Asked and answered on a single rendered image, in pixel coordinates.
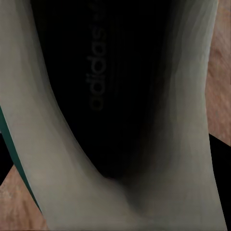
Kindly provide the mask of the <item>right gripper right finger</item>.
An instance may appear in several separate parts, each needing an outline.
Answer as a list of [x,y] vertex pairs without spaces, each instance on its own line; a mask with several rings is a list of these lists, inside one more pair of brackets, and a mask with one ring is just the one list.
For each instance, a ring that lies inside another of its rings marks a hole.
[[231,147],[209,134],[213,171],[228,231],[231,231]]

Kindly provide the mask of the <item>gym shoe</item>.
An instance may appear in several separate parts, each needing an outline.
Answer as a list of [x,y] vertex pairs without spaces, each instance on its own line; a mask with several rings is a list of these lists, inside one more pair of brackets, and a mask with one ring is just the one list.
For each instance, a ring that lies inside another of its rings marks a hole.
[[228,231],[205,103],[219,0],[0,0],[0,133],[50,231]]

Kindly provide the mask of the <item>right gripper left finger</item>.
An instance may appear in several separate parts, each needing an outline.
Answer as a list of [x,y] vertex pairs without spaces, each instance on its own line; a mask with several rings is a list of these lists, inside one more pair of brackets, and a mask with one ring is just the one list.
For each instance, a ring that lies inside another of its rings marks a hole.
[[5,144],[2,133],[0,133],[0,186],[13,166],[10,153]]

